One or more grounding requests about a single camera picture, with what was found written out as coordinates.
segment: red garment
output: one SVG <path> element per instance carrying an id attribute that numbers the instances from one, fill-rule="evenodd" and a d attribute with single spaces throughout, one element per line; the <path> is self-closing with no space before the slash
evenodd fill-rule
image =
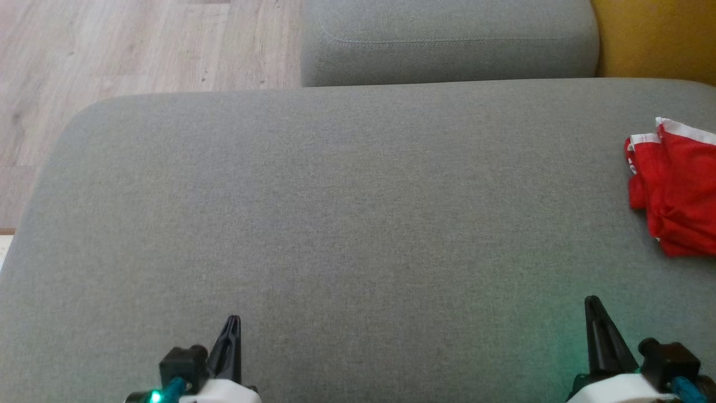
<path id="1" fill-rule="evenodd" d="M 670 119 L 627 139 L 629 203 L 669 256 L 716 255 L 716 135 Z"/>

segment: gray upholstered surface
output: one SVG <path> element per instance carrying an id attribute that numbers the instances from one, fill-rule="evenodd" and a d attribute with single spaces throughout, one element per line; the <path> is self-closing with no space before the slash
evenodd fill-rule
<path id="1" fill-rule="evenodd" d="M 591 77 L 589 0 L 309 0 L 305 86 Z"/>
<path id="2" fill-rule="evenodd" d="M 265 402 L 562 402 L 589 294 L 633 348 L 678 339 L 714 374 L 715 262 L 662 255 L 622 147 L 715 110 L 607 79 L 100 103 L 0 272 L 0 396 L 121 402 L 239 313 Z"/>

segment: gray ottoman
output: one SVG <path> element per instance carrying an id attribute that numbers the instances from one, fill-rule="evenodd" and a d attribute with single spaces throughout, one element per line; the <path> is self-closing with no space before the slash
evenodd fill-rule
<path id="1" fill-rule="evenodd" d="M 589 0 L 308 0 L 305 86 L 591 77 Z"/>
<path id="2" fill-rule="evenodd" d="M 0 272 L 0 396 L 121 402 L 243 318 L 265 402 L 563 402 L 586 295 L 716 371 L 716 265 L 667 259 L 624 139 L 716 89 L 524 80 L 120 98 L 60 138 Z"/>

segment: yellow cushion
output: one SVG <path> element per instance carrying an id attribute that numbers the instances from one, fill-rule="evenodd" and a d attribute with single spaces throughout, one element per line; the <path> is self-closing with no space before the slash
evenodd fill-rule
<path id="1" fill-rule="evenodd" d="M 592 0 L 601 37 L 598 75 L 716 85 L 715 0 Z"/>

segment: white trim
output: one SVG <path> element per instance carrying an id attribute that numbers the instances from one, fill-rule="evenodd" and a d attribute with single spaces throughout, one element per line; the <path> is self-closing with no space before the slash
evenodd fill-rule
<path id="1" fill-rule="evenodd" d="M 629 149 L 630 151 L 635 151 L 634 145 L 636 145 L 636 144 L 661 143 L 662 142 L 662 139 L 659 138 L 659 136 L 657 136 L 654 133 L 633 134 L 630 136 L 630 138 L 632 140 L 632 143 L 629 145 L 631 147 L 631 149 Z"/>
<path id="2" fill-rule="evenodd" d="M 657 118 L 657 125 L 661 123 L 664 125 L 664 130 L 676 136 L 690 138 L 699 143 L 711 144 L 716 146 L 716 134 L 709 133 L 691 126 L 687 126 L 684 123 L 679 123 L 671 119 Z"/>

